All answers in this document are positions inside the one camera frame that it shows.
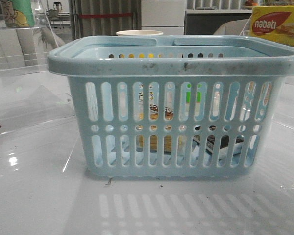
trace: white paper cup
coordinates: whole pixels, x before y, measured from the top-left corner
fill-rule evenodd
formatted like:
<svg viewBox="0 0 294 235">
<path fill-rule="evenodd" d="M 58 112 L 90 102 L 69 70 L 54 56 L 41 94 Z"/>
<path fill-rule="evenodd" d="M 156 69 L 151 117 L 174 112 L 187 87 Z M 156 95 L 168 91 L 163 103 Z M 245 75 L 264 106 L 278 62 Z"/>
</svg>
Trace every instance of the white paper cup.
<svg viewBox="0 0 294 235">
<path fill-rule="evenodd" d="M 163 35 L 163 32 L 156 30 L 124 30 L 117 32 L 118 36 L 157 36 Z"/>
</svg>

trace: shelf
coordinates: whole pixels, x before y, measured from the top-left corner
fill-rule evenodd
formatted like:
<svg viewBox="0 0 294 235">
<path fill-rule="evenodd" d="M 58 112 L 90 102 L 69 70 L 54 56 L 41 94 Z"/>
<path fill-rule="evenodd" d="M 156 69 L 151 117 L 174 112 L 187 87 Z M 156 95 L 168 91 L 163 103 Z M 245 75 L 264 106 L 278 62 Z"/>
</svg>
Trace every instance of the shelf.
<svg viewBox="0 0 294 235">
<path fill-rule="evenodd" d="M 251 14 L 251 10 L 186 10 L 186 14 Z"/>
</svg>

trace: white cabinet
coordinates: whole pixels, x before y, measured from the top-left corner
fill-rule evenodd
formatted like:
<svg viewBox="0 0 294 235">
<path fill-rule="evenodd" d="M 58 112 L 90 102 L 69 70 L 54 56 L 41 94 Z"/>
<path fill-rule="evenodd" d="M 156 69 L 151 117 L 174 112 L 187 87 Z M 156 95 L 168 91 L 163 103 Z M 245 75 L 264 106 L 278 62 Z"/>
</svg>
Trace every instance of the white cabinet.
<svg viewBox="0 0 294 235">
<path fill-rule="evenodd" d="M 183 35 L 186 0 L 142 0 L 142 29 Z"/>
</svg>

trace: white table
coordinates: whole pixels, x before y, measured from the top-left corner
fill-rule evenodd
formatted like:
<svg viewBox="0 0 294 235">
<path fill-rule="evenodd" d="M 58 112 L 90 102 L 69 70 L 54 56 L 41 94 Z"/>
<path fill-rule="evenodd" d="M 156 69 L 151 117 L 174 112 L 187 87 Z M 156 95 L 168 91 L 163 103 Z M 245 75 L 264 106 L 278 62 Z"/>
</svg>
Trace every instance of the white table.
<svg viewBox="0 0 294 235">
<path fill-rule="evenodd" d="M 252 174 L 108 183 L 86 170 L 65 78 L 0 78 L 0 235 L 294 235 L 292 83 Z"/>
</svg>

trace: red stripe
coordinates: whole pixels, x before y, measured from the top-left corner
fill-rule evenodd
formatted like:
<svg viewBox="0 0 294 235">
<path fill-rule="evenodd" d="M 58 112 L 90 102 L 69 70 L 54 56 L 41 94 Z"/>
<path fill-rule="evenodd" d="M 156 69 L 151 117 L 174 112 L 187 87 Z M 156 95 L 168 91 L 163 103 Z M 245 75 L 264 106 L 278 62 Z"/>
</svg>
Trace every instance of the red stripe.
<svg viewBox="0 0 294 235">
<path fill-rule="evenodd" d="M 102 14 L 102 15 L 78 15 L 82 19 L 93 19 L 93 18 L 115 18 L 115 17 L 127 17 L 133 16 L 133 13 L 119 13 L 119 14 Z"/>
</svg>

